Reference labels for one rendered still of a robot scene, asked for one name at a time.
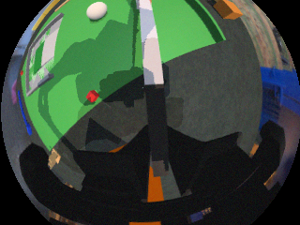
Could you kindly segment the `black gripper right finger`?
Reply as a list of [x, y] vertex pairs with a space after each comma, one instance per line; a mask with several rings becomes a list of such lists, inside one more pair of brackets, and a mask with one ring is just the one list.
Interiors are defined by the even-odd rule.
[[169, 125], [168, 136], [169, 164], [172, 166], [180, 196], [192, 194], [190, 190], [192, 184], [198, 179], [207, 158], [239, 146], [243, 139], [243, 134], [237, 131], [235, 134], [225, 135], [210, 142], [202, 142], [202, 140], [190, 138], [184, 132], [176, 131]]

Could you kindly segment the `green flat mat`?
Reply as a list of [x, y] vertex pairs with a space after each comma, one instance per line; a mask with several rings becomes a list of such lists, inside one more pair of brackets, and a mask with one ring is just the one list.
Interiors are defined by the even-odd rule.
[[[91, 4], [105, 3], [105, 15], [87, 18]], [[151, 0], [161, 64], [174, 57], [211, 44], [218, 44], [198, 11], [185, 0]], [[105, 100], [143, 75], [140, 9], [135, 0], [70, 0], [53, 12], [38, 31], [60, 12], [59, 31], [53, 54], [53, 79], [26, 97], [26, 59], [23, 61], [22, 90], [26, 110], [37, 135], [52, 151], [72, 125]], [[86, 95], [97, 91], [90, 102]]]

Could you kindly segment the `white golf ball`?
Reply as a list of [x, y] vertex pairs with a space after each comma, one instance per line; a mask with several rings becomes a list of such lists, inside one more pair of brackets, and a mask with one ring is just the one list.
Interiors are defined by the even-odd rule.
[[105, 15], [106, 10], [108, 9], [106, 8], [105, 3], [98, 1], [98, 3], [91, 4], [90, 7], [87, 8], [86, 16], [91, 20], [100, 19]]

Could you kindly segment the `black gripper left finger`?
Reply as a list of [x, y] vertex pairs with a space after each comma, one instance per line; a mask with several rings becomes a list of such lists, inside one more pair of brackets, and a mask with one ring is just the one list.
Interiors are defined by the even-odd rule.
[[78, 150], [72, 154], [82, 172], [111, 177], [128, 177], [143, 203], [149, 190], [150, 142], [149, 127], [143, 125], [139, 134], [115, 153]]

